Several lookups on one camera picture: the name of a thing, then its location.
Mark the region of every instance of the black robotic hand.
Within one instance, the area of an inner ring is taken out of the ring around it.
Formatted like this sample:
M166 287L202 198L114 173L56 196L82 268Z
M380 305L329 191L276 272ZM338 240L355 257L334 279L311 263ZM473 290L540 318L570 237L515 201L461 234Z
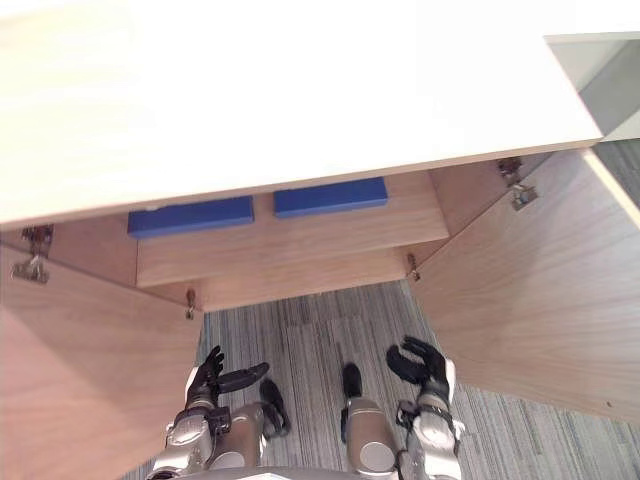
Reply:
M198 399L209 400L215 406L218 395L212 390L220 372L222 372L224 353L220 352L220 345L211 350L206 360L198 367L195 377L187 390L187 406Z
M235 392L253 385L269 370L269 364L262 362L247 369L220 375L223 360L224 353L221 353L220 345L216 345L198 367L193 382L187 390L187 407L197 400L208 401L216 407L221 393Z
M402 380L419 385L420 395L435 395L449 407L449 382L444 356L435 347L414 337L404 337L401 347L422 362L408 359L400 353L398 345L392 345L387 350L389 368Z

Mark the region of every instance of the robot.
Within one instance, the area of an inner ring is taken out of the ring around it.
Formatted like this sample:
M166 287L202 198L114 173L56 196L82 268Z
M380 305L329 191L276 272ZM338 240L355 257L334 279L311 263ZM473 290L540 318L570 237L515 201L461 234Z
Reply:
M413 354L403 355L400 348ZM405 448L395 444L391 426L378 405L362 396L358 367L343 367L346 404L341 436L350 472L259 467L268 442L289 433L282 395L269 378L260 384L260 402L231 414L220 407L221 394L246 388L265 376L267 363L222 374L224 354L215 347L187 381L185 408L167 427L164 450L147 480L461 480L458 461L464 425L451 416L455 367L432 345L404 337L386 352L389 368L419 387L415 401L401 400L396 423L407 431Z

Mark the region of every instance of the white countertop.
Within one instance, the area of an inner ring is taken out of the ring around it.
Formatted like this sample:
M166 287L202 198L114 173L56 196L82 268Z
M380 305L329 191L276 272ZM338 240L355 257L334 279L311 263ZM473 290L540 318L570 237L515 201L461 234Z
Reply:
M544 29L501 3L101 0L0 20L0 225L593 143Z

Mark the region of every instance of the wood panel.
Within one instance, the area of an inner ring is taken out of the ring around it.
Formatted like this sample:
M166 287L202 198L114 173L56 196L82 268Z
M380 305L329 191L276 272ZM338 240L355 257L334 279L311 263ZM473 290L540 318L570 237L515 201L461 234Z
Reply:
M255 223L138 243L138 286L258 271L447 237L427 172L386 177L384 207L278 219L254 197Z
M556 154L419 271L462 382L640 421L640 213L591 151Z
M52 262L46 286L12 280L25 255L0 252L0 476L116 478L160 451L202 315Z
M550 154L538 154L522 157L521 177L525 179L549 156ZM452 237L460 233L507 191L507 186L498 172L497 162L493 160L436 168L430 170L429 175L449 235ZM446 243L447 240L436 240L407 245L404 252L412 253L417 265L420 265Z
M390 282L405 277L400 249L237 270L229 275L149 287L160 296L177 297L191 287L199 308L209 312L281 298Z
M56 223L49 258L123 285L136 283L138 242L127 235L127 214ZM28 252L21 230L0 233L0 242Z
M287 0L250 15L217 2L26 3L0 18L5 229L601 137L515 10L501 8L505 20L474 2L462 18L447 2Z

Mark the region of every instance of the wooden shelf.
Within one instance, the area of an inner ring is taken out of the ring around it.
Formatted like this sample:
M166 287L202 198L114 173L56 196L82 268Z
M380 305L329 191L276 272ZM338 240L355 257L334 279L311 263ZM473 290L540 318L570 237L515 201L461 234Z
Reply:
M210 312L390 282L405 276L402 252L399 248L389 248L265 269L237 271L225 276L159 285L145 290L165 298L184 299L187 289L193 288L198 307Z
M386 177L384 207L278 219L270 194L254 198L255 223L138 243L139 287L347 258L410 243L447 238L428 172Z

